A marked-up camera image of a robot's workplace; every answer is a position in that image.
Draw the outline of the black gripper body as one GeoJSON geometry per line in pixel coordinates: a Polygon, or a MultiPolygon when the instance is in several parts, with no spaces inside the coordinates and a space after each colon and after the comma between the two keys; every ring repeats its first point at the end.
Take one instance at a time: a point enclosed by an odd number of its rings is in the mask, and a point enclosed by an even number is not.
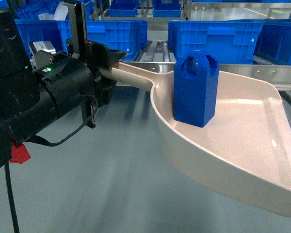
{"type": "Polygon", "coordinates": [[[85,56],[49,53],[39,50],[35,55],[36,76],[55,102],[58,116],[62,117],[94,96],[98,107],[110,103],[116,81],[105,78],[100,68],[110,69],[127,56],[122,50],[111,50],[106,45],[88,42],[85,56]]]}

